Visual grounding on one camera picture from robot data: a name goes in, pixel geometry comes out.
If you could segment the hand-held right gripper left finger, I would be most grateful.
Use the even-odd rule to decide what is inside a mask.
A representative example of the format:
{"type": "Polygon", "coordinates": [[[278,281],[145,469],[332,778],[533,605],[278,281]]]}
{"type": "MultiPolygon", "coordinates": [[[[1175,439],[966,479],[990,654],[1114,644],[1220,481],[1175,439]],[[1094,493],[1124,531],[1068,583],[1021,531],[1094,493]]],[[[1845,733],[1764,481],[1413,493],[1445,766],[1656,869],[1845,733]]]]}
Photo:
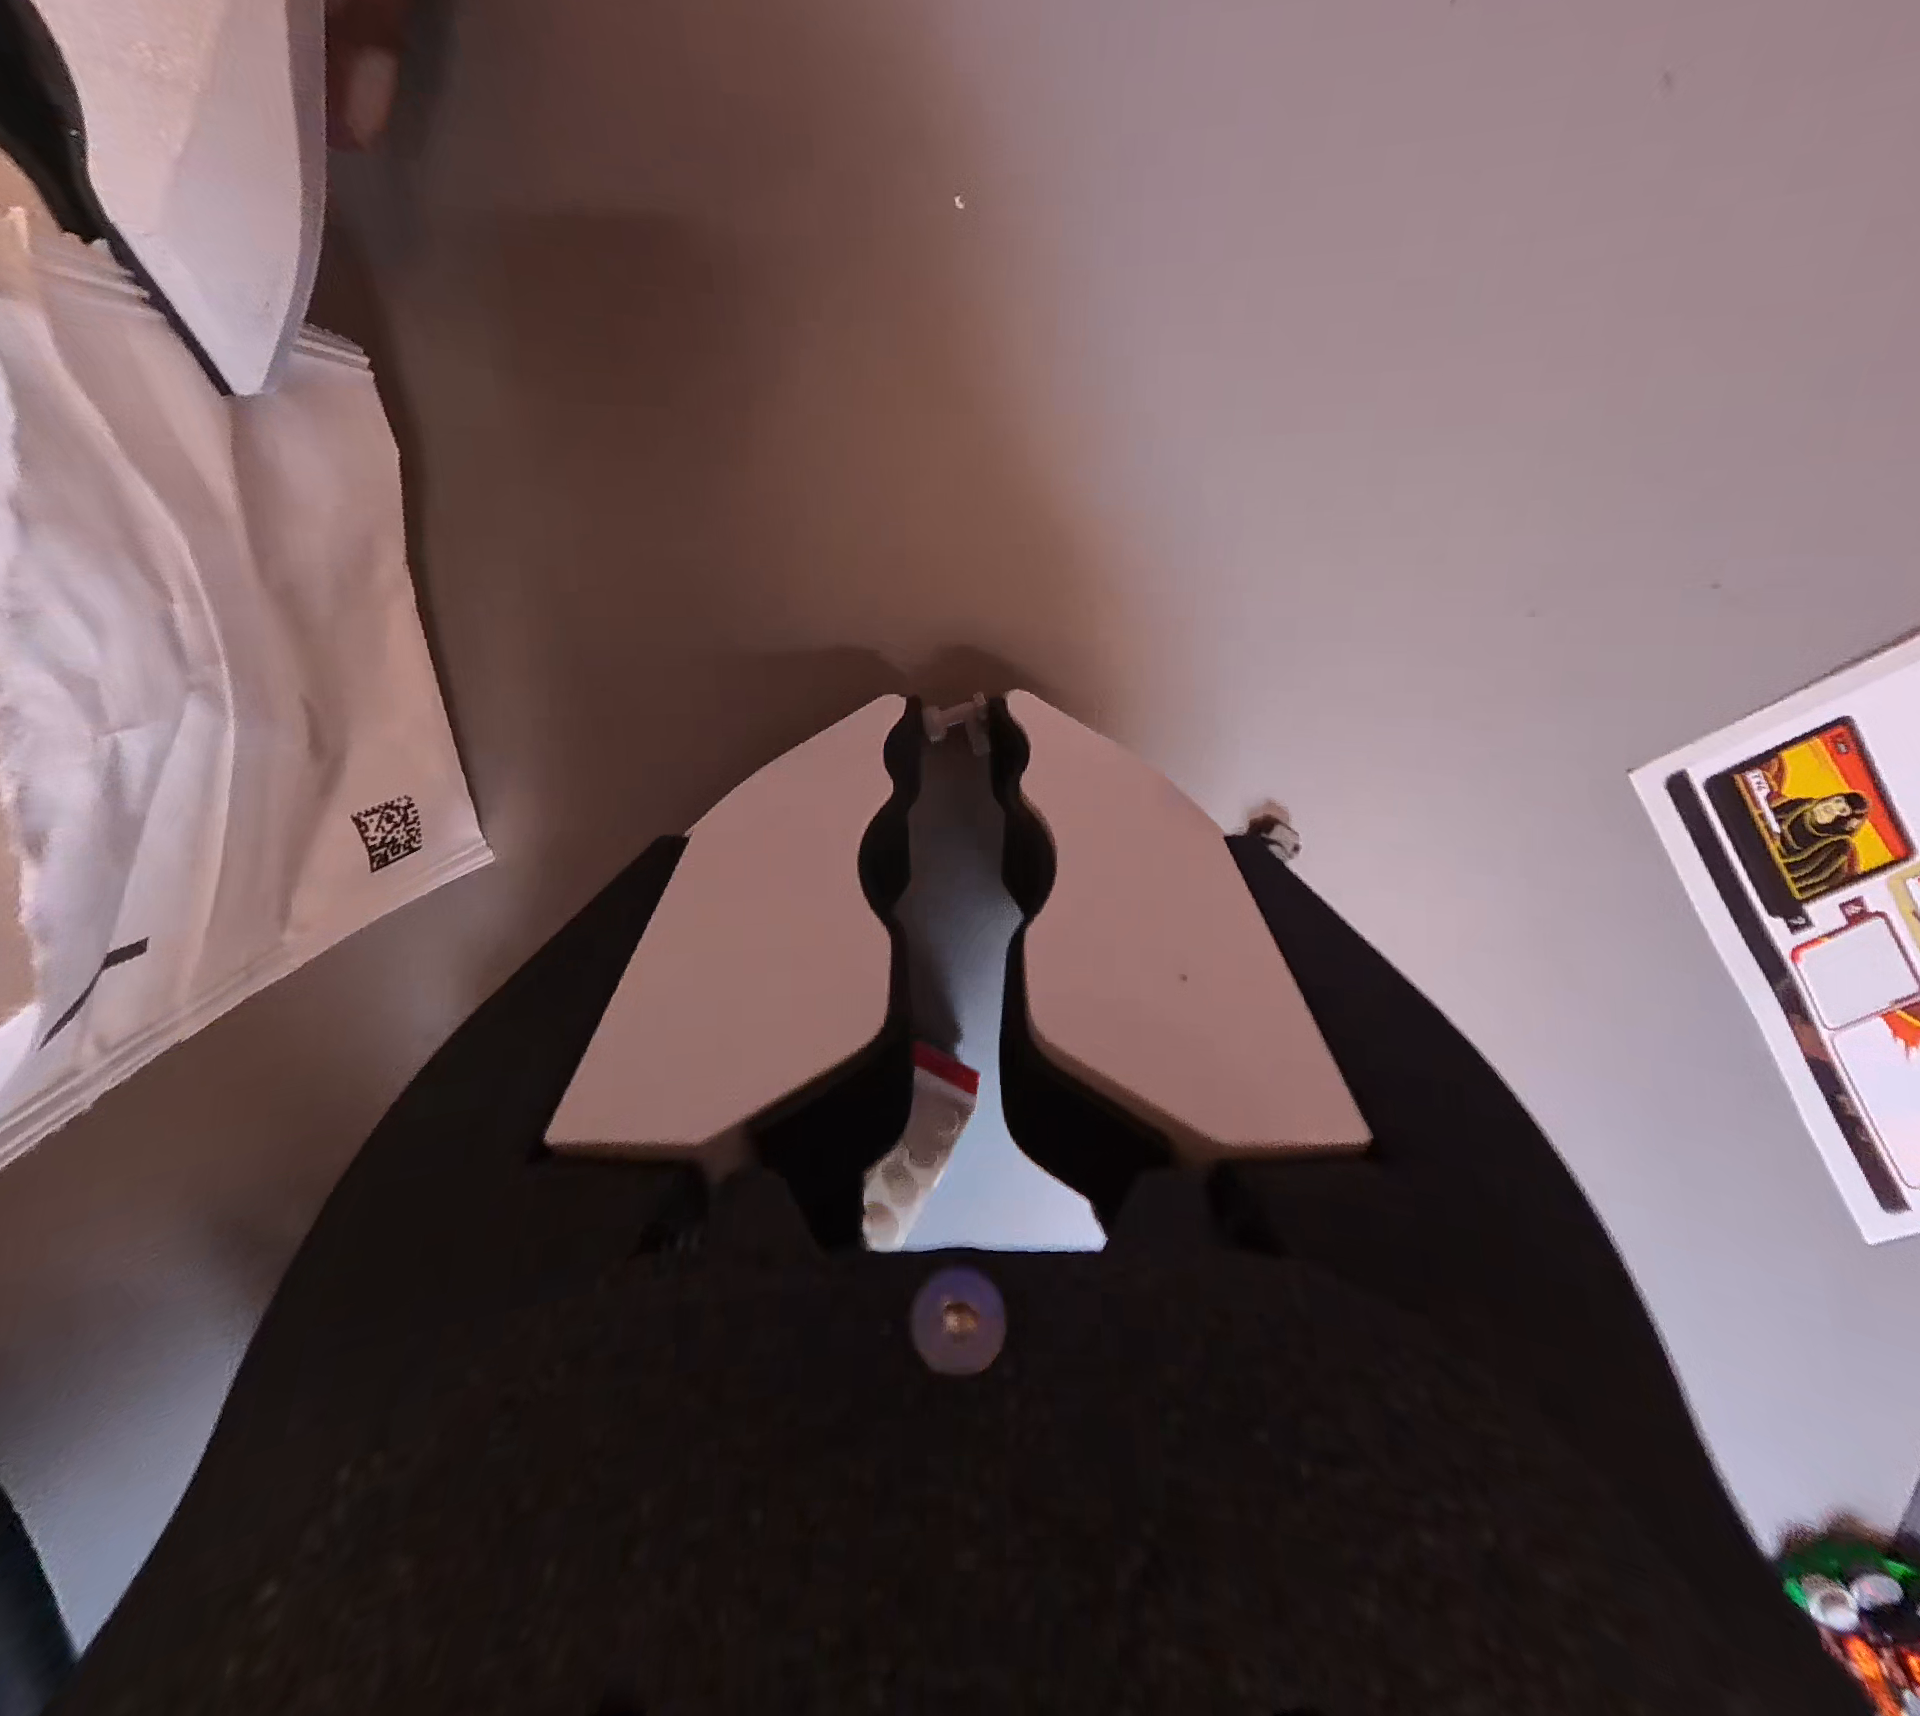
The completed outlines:
{"type": "Polygon", "coordinates": [[[922,709],[878,692],[716,799],[546,1149],[710,1156],[869,1051],[900,1007],[919,789],[922,709]]]}

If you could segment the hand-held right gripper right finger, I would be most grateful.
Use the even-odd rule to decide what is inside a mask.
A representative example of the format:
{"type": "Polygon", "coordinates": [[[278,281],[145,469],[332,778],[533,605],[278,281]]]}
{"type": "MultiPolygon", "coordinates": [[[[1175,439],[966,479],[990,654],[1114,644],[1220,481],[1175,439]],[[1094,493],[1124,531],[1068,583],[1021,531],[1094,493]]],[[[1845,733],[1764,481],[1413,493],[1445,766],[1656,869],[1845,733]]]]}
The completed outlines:
{"type": "Polygon", "coordinates": [[[1015,1045],[1181,1162],[1366,1150],[1374,1132],[1226,827],[1030,689],[990,702],[1015,1045]]]}

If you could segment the sticker sheet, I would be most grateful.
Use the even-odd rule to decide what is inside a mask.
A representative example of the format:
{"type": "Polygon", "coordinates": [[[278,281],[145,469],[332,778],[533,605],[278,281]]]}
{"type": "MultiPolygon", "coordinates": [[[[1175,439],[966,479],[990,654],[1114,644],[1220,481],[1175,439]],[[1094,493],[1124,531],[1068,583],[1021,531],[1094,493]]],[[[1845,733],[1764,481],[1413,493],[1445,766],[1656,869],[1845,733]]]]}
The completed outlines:
{"type": "Polygon", "coordinates": [[[1862,1233],[1920,1227],[1917,630],[1632,771],[1862,1233]]]}

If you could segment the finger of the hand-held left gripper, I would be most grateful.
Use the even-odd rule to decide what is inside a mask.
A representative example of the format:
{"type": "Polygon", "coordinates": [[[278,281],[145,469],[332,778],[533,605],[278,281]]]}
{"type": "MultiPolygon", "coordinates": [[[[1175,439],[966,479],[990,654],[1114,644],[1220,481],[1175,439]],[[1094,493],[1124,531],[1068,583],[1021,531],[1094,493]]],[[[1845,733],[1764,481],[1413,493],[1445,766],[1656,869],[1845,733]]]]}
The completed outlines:
{"type": "Polygon", "coordinates": [[[75,239],[225,393],[265,393],[323,191],[323,0],[7,0],[7,266],[75,239]]]}

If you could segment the small brick-print paper bag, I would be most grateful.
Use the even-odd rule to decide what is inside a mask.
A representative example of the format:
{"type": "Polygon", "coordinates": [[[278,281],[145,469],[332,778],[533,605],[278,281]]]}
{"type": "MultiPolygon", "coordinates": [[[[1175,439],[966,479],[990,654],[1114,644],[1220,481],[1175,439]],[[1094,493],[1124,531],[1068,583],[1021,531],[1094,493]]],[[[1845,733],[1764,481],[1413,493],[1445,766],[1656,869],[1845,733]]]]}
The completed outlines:
{"type": "Polygon", "coordinates": [[[371,361],[234,401],[7,164],[0,1156],[492,863],[371,361]]]}

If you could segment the toy campfire on green plate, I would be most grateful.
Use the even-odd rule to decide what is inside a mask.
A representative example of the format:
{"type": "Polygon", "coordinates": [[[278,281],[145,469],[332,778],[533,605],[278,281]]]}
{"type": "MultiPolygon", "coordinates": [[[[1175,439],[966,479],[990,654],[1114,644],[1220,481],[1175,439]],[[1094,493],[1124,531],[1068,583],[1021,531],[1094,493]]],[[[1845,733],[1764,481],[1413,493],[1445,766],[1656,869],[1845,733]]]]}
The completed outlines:
{"type": "Polygon", "coordinates": [[[1917,1544],[1799,1532],[1774,1556],[1831,1659],[1881,1716],[1920,1709],[1920,1561],[1917,1544]]]}

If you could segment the toy brick truck model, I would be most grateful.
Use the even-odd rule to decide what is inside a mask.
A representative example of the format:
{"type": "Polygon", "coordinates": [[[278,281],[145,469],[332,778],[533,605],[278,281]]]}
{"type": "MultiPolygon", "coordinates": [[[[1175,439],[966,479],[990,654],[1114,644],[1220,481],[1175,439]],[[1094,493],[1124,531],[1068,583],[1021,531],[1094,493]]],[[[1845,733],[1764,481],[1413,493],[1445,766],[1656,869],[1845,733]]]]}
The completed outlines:
{"type": "Polygon", "coordinates": [[[935,1196],[960,1132],[977,1121],[978,1071],[914,1043],[914,1107],[900,1143],[862,1171],[862,1248],[900,1253],[935,1196]]]}

